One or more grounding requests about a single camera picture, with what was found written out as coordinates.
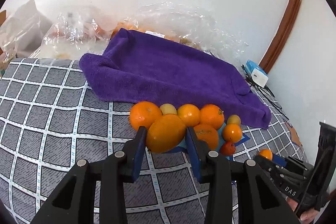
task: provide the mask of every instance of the human hand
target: human hand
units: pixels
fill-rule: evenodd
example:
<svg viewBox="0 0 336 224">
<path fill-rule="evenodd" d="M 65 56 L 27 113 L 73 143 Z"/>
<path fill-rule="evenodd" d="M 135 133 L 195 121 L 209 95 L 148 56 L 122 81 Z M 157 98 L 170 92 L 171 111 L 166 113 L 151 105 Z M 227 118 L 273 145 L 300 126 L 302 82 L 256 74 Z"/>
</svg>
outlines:
<svg viewBox="0 0 336 224">
<path fill-rule="evenodd" d="M 287 203 L 288 205 L 292 208 L 292 210 L 294 211 L 296 206 L 297 206 L 297 202 L 287 198 Z M 300 216 L 300 220 L 302 224 L 309 224 L 310 222 L 312 222 L 315 217 L 317 216 L 317 214 L 319 213 L 319 211 L 316 211 L 314 208 L 310 208 L 308 211 L 302 213 L 302 215 Z"/>
</svg>

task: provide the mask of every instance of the white label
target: white label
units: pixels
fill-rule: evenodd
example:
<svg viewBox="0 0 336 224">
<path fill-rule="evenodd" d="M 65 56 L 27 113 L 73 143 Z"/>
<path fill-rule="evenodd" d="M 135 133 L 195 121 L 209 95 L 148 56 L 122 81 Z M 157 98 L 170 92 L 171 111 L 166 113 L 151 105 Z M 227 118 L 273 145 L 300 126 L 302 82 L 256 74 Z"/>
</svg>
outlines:
<svg viewBox="0 0 336 224">
<path fill-rule="evenodd" d="M 268 77 L 263 74 L 260 70 L 254 69 L 251 73 L 252 80 L 261 86 L 262 88 L 265 87 Z"/>
<path fill-rule="evenodd" d="M 146 31 L 145 33 L 148 33 L 148 34 L 154 35 L 154 36 L 156 36 L 156 37 L 165 38 L 165 35 L 164 35 L 164 34 L 161 34 L 161 33 L 158 33 L 158 32 L 151 32 L 151 31 Z"/>
<path fill-rule="evenodd" d="M 285 191 L 286 191 L 287 193 L 291 194 L 292 196 L 295 196 L 295 194 L 296 194 L 296 192 L 293 191 L 292 189 L 289 189 L 288 186 L 286 187 Z"/>
</svg>

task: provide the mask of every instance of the plastic bag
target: plastic bag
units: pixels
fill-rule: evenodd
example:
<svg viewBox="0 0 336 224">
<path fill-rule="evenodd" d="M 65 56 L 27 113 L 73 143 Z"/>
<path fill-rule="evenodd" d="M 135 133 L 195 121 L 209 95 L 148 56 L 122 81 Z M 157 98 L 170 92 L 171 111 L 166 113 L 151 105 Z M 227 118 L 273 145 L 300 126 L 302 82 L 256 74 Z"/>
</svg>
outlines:
<svg viewBox="0 0 336 224">
<path fill-rule="evenodd" d="M 10 15 L 0 27 L 0 47 L 15 51 L 18 57 L 28 57 L 40 46 L 43 34 L 35 1 L 29 0 Z"/>
<path fill-rule="evenodd" d="M 3 77 L 9 63 L 16 58 L 16 52 L 9 50 L 8 52 L 3 52 L 0 54 L 0 77 Z"/>
<path fill-rule="evenodd" d="M 214 18 L 204 9 L 162 2 L 139 9 L 132 17 L 120 21 L 112 36 L 120 28 L 140 32 L 155 32 L 187 46 L 205 51 L 234 65 L 241 74 L 242 53 L 248 46 L 237 35 L 220 30 Z"/>
<path fill-rule="evenodd" d="M 43 37 L 39 57 L 79 60 L 87 52 L 102 54 L 116 23 L 95 7 L 64 10 Z"/>
</svg>

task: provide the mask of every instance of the citrus fruit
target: citrus fruit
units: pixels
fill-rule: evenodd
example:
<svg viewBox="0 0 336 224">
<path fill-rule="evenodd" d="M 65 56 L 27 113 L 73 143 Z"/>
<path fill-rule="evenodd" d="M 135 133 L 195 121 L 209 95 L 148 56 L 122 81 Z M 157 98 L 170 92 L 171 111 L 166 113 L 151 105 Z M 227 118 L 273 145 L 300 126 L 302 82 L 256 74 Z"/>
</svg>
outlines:
<svg viewBox="0 0 336 224">
<path fill-rule="evenodd" d="M 224 123 L 224 113 L 218 106 L 205 105 L 201 109 L 201 121 L 200 123 L 206 123 L 211 125 L 215 130 L 221 128 Z"/>
<path fill-rule="evenodd" d="M 194 131 L 199 140 L 205 141 L 211 150 L 218 146 L 219 137 L 217 131 L 210 125 L 200 123 L 194 127 Z"/>
<path fill-rule="evenodd" d="M 226 142 L 221 146 L 219 152 L 224 156 L 231 156 L 236 152 L 236 146 L 234 143 Z"/>
<path fill-rule="evenodd" d="M 272 160 L 273 159 L 273 153 L 269 149 L 263 149 L 259 152 L 260 156 L 265 157 L 266 159 Z"/>
<path fill-rule="evenodd" d="M 177 114 L 176 108 L 171 104 L 163 104 L 160 106 L 160 110 L 163 115 L 165 114 Z"/>
<path fill-rule="evenodd" d="M 149 128 L 146 146 L 153 153 L 163 153 L 173 149 L 185 136 L 186 126 L 175 114 L 159 117 Z"/>
<path fill-rule="evenodd" d="M 142 101 L 131 107 L 129 121 L 135 130 L 138 130 L 140 126 L 148 129 L 160 116 L 162 113 L 158 106 L 151 102 Z"/>
<path fill-rule="evenodd" d="M 222 132 L 222 137 L 227 142 L 232 142 L 232 143 L 239 142 L 242 136 L 243 136 L 243 132 L 240 129 L 240 126 L 234 123 L 227 124 L 224 127 L 223 132 Z"/>
<path fill-rule="evenodd" d="M 180 106 L 177 110 L 177 115 L 187 127 L 194 127 L 200 123 L 201 112 L 198 107 L 194 105 L 186 104 Z"/>
<path fill-rule="evenodd" d="M 238 115 L 231 115 L 226 121 L 226 124 L 229 124 L 229 123 L 234 123 L 240 126 L 241 120 Z"/>
</svg>

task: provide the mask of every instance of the gray checkered blanket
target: gray checkered blanket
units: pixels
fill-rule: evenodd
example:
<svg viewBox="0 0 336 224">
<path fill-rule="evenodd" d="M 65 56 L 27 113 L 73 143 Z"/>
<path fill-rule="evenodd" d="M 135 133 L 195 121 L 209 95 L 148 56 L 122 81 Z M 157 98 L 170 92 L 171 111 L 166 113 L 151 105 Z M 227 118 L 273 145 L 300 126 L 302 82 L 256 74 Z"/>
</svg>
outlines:
<svg viewBox="0 0 336 224">
<path fill-rule="evenodd" d="M 270 106 L 272 120 L 268 130 L 242 126 L 250 140 L 237 146 L 233 159 L 244 162 L 269 148 L 306 160 L 282 115 L 252 91 Z M 78 61 L 16 59 L 0 81 L 0 99 L 0 198 L 20 224 L 32 220 L 77 160 L 105 159 L 136 133 L 128 122 L 132 104 L 99 101 Z M 203 223 L 208 189 L 194 178 L 188 155 L 146 150 L 139 179 L 124 185 L 128 223 Z M 97 183 L 95 223 L 99 193 Z M 238 223 L 234 185 L 232 195 L 232 223 Z"/>
</svg>

